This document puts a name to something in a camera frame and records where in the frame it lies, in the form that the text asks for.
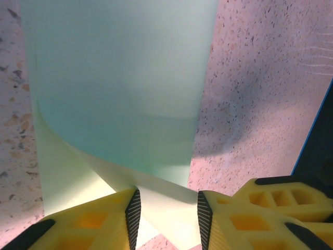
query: pink speckled surface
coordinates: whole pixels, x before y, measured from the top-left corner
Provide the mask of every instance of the pink speckled surface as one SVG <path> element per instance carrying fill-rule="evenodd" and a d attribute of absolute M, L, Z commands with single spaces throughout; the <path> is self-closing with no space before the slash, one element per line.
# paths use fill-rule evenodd
<path fill-rule="evenodd" d="M 18 1 L 0 1 L 0 247 L 43 216 L 22 31 L 8 8 L 19 14 Z M 291 173 L 333 76 L 331 15 L 329 0 L 220 1 L 189 188 L 232 195 Z M 140 249 L 176 248 L 159 235 Z"/>

